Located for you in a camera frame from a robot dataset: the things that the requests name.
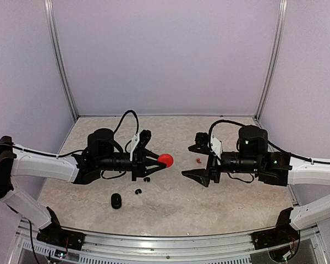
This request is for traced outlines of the aluminium corner post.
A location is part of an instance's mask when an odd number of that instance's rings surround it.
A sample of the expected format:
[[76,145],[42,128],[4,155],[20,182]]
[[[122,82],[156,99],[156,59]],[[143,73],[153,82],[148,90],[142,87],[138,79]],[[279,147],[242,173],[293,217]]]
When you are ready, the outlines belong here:
[[278,55],[281,46],[281,41],[283,38],[283,31],[284,31],[285,19],[287,14],[287,6],[288,6],[287,0],[279,1],[277,23],[276,23],[276,28],[274,30],[272,50],[269,57],[267,73],[263,83],[263,90],[255,113],[255,120],[258,123],[262,118],[263,111],[267,103],[268,94],[274,77],[274,71],[278,61]]
[[47,25],[52,43],[53,54],[56,61],[58,75],[60,77],[62,89],[67,100],[69,112],[71,114],[73,121],[76,122],[79,118],[79,114],[69,85],[67,72],[63,61],[63,55],[59,44],[57,24],[54,17],[53,1],[44,0],[44,7],[45,7]]

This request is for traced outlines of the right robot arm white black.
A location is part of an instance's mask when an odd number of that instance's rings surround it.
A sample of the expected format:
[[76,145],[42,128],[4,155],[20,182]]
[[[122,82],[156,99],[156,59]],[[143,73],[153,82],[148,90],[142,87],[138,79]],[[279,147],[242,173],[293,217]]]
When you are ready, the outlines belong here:
[[[195,144],[188,148],[190,152],[207,155],[206,168],[182,172],[204,187],[210,182],[219,183],[223,173],[229,177],[234,173],[252,174],[254,179],[275,186],[330,186],[330,159],[301,157],[280,148],[269,152],[268,132],[254,125],[242,125],[237,151],[225,152],[212,130],[197,133]],[[282,210],[270,238],[275,244],[282,244],[291,236],[292,229],[301,230],[327,218],[330,218],[330,194],[306,205]]]

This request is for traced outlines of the black earbud charging case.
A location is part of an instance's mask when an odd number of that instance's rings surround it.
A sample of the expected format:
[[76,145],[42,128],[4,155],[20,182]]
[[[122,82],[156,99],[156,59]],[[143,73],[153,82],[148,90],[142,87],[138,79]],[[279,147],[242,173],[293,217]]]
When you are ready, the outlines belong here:
[[118,210],[122,206],[122,197],[119,193],[114,193],[111,196],[111,206],[113,209]]

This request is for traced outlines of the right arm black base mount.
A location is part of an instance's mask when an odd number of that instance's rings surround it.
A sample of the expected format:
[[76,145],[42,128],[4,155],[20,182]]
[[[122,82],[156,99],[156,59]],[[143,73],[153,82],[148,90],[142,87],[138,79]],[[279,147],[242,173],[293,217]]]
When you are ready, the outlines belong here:
[[292,207],[282,210],[273,228],[256,231],[251,234],[255,250],[290,243],[300,238],[300,232],[290,225],[292,210]]

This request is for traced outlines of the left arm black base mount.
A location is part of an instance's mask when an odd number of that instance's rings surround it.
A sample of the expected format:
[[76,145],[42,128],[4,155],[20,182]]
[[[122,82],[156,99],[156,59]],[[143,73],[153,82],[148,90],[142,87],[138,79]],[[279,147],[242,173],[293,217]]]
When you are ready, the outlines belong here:
[[80,251],[85,240],[85,234],[63,229],[54,211],[49,207],[46,208],[51,216],[51,223],[47,227],[39,229],[37,240],[65,249]]

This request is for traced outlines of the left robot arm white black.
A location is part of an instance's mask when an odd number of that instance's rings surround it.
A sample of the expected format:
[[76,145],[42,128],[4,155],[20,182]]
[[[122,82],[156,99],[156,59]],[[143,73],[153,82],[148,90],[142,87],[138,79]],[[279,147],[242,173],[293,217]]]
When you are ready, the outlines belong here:
[[114,132],[102,128],[87,137],[82,151],[64,155],[39,153],[12,142],[10,136],[0,139],[0,201],[31,221],[52,243],[66,239],[54,212],[40,205],[13,181],[14,176],[58,179],[87,185],[102,177],[102,172],[130,172],[133,181],[169,168],[174,159],[169,154],[157,155],[146,148],[151,132],[143,130],[134,135],[130,151],[123,151],[114,139]]

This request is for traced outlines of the right aluminium corner post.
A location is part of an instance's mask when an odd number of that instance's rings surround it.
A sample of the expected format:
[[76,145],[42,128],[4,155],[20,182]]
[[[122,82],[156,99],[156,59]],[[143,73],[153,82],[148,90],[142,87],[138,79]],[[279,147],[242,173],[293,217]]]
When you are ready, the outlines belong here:
[[276,23],[276,28],[274,30],[272,50],[269,57],[267,73],[263,83],[263,90],[255,113],[255,120],[258,123],[262,118],[263,111],[267,103],[268,94],[274,77],[274,71],[278,61],[278,55],[281,46],[281,41],[283,38],[283,31],[284,31],[285,19],[287,14],[287,6],[288,6],[287,0],[279,1],[277,23]]

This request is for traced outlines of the left aluminium corner post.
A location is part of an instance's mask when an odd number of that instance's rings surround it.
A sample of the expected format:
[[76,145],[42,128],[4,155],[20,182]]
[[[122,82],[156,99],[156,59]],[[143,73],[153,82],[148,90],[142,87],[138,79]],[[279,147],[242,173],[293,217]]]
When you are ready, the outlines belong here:
[[73,121],[76,122],[79,118],[79,114],[69,85],[67,72],[63,61],[63,55],[59,44],[57,24],[54,17],[53,1],[44,0],[44,7],[45,7],[47,25],[52,43],[53,54],[56,61],[58,75],[60,77],[62,89],[67,100],[69,112],[71,114]]

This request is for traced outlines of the aluminium front rail frame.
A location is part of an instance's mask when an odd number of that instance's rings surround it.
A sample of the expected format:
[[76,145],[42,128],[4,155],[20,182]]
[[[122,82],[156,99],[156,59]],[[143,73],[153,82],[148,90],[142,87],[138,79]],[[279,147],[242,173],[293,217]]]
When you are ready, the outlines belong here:
[[253,263],[270,261],[274,248],[256,249],[252,231],[205,236],[151,237],[84,232],[80,249],[63,250],[36,240],[36,228],[22,219],[6,263]]

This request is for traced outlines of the red earbud charging case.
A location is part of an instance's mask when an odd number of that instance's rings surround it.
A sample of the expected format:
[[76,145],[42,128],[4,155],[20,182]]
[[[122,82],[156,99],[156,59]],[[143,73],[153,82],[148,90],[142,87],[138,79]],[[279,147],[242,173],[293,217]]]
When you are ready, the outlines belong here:
[[157,160],[161,163],[164,163],[167,168],[171,167],[174,163],[174,158],[170,154],[162,154]]

